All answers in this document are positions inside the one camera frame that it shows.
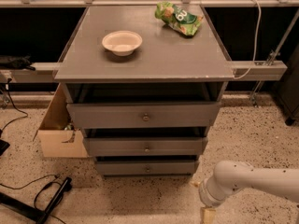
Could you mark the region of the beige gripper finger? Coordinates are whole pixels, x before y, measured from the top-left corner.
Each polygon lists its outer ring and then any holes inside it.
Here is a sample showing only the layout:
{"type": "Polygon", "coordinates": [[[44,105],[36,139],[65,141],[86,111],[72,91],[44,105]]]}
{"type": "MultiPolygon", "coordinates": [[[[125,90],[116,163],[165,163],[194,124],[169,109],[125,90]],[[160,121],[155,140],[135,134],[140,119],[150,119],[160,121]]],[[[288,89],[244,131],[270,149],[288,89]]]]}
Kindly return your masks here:
{"type": "Polygon", "coordinates": [[[201,224],[213,224],[216,216],[216,209],[211,207],[201,208],[201,224]]]}

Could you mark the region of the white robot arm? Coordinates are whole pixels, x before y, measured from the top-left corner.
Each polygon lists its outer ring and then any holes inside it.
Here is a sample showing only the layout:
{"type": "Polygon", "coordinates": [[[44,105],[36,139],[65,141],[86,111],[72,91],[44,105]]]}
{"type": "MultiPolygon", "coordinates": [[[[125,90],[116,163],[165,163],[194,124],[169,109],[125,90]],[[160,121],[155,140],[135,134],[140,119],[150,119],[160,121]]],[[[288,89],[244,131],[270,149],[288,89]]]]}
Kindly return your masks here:
{"type": "Polygon", "coordinates": [[[245,161],[219,161],[198,188],[202,224],[212,224],[216,208],[243,189],[257,189],[299,204],[299,170],[255,168],[245,161]]]}

